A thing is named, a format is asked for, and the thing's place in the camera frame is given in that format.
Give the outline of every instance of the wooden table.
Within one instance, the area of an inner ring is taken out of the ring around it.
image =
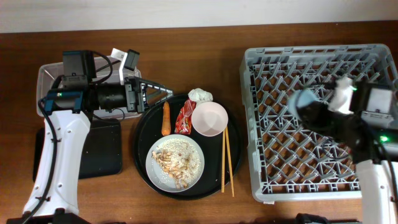
[[[251,47],[369,44],[390,47],[398,60],[398,22],[292,24],[187,29],[98,30],[0,34],[0,223],[21,216],[33,187],[35,133],[43,126],[36,113],[35,90],[41,65],[61,62],[62,51],[111,49],[141,53],[145,79],[186,93],[200,87],[233,111],[246,133],[239,65]],[[132,159],[132,135],[138,119],[123,122],[123,171],[118,175],[80,180],[80,216],[93,223],[253,222],[294,218],[312,213],[331,220],[361,219],[360,200],[279,202],[263,205],[251,195],[247,154],[230,185],[196,201],[161,196],[141,179]]]

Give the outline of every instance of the chopsticks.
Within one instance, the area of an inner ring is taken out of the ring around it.
[[[234,194],[234,180],[233,180],[233,171],[232,171],[232,161],[231,161],[231,150],[229,149],[229,134],[228,127],[223,131],[223,158],[222,158],[222,175],[221,175],[221,193],[224,193],[224,185],[225,185],[225,140],[226,140],[226,148],[228,153],[228,168],[229,168],[229,179],[231,180],[231,188],[232,188],[232,197],[235,197]]]

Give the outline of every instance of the red snack bag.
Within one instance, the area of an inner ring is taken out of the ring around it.
[[[191,117],[196,105],[197,103],[192,100],[187,100],[185,102],[175,122],[175,134],[191,134]]]

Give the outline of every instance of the plastic bin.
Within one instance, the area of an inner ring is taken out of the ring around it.
[[[368,44],[248,49],[239,72],[253,197],[263,203],[359,198],[352,161],[334,161],[325,154],[343,156],[346,149],[303,129],[287,112],[286,102],[289,93],[312,84],[309,89],[327,103],[333,90],[317,83],[342,75],[354,81],[395,83],[397,69],[388,47]]]
[[[108,56],[111,62],[114,62],[116,59],[111,58]],[[95,67],[100,68],[104,65],[107,65],[107,61],[104,60],[102,57],[96,57],[95,59]],[[120,63],[117,63],[113,65],[113,73],[110,76],[109,79],[107,79],[105,82],[106,83],[119,83],[119,65]],[[102,77],[105,77],[109,74],[109,67],[105,68],[104,70],[98,72],[97,79],[100,79]],[[141,73],[138,69],[135,69],[135,71],[130,71],[128,69],[123,70],[124,76],[134,76],[134,77],[141,77]],[[53,63],[53,64],[48,64],[48,65],[43,65],[39,69],[39,76],[37,78],[37,88],[36,88],[36,101],[39,101],[41,98],[45,97],[47,95],[47,92],[51,89],[52,83],[54,80],[59,76],[63,75],[63,63]],[[127,118],[134,118],[137,116],[140,116],[140,114],[137,113],[128,113],[126,108],[121,108],[124,113],[126,114],[126,119]],[[36,111],[37,114],[40,116],[43,116],[43,114],[40,112],[39,107],[36,106]],[[96,110],[94,111],[94,114],[99,116],[100,118],[116,118],[116,119],[121,119],[123,117],[123,114],[120,110],[114,110],[113,112],[109,113],[106,112],[105,110]]]

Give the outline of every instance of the bowl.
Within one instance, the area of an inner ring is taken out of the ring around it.
[[[223,106],[206,102],[197,106],[192,113],[192,126],[207,137],[222,133],[228,124],[228,114]]]
[[[181,189],[178,189],[177,186],[175,185],[173,178],[169,177],[169,175],[163,172],[160,165],[158,165],[158,163],[156,163],[156,161],[152,158],[152,151],[158,151],[157,147],[169,139],[184,139],[188,141],[190,144],[192,144],[199,154],[199,159],[201,163],[199,168],[199,173],[187,188],[182,187]],[[198,143],[196,143],[192,138],[181,134],[171,134],[162,137],[161,139],[157,140],[155,144],[152,145],[147,154],[145,164],[146,164],[146,171],[148,178],[156,187],[166,192],[177,193],[188,190],[198,182],[205,169],[205,157]]]

